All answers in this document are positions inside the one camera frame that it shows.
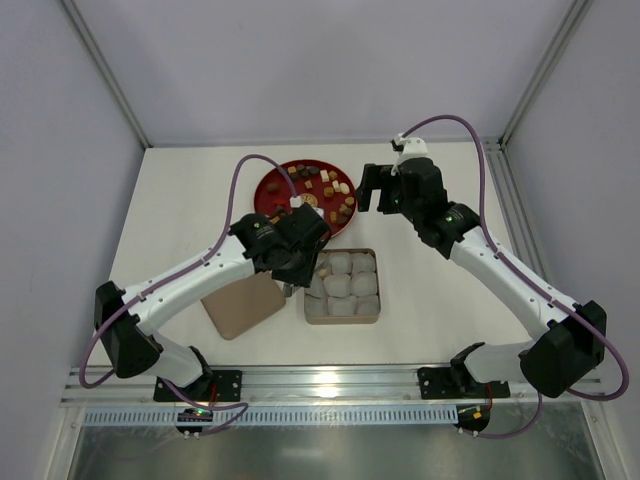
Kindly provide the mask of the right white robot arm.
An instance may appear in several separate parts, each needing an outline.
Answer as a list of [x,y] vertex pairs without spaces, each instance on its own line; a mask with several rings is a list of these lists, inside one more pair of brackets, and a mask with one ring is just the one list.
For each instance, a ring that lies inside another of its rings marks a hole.
[[479,216],[448,199],[431,159],[414,158],[398,167],[366,164],[356,191],[359,211],[368,211],[373,191],[380,193],[379,212],[403,215],[424,244],[479,280],[530,337],[524,343],[467,347],[451,360],[456,383],[526,381],[557,398],[602,362],[604,345],[595,335],[606,330],[604,310],[594,301],[571,301],[562,310],[553,287],[509,251],[491,247]]

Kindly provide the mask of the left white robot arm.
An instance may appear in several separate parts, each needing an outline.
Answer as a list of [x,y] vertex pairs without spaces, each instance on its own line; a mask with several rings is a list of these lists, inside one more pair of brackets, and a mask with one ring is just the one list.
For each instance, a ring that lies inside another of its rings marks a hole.
[[330,225],[308,204],[277,221],[247,214],[214,246],[155,278],[125,288],[102,284],[95,292],[94,326],[112,375],[151,375],[187,398],[207,395],[214,373],[204,356],[163,337],[160,328],[209,294],[259,273],[309,286],[330,237]]

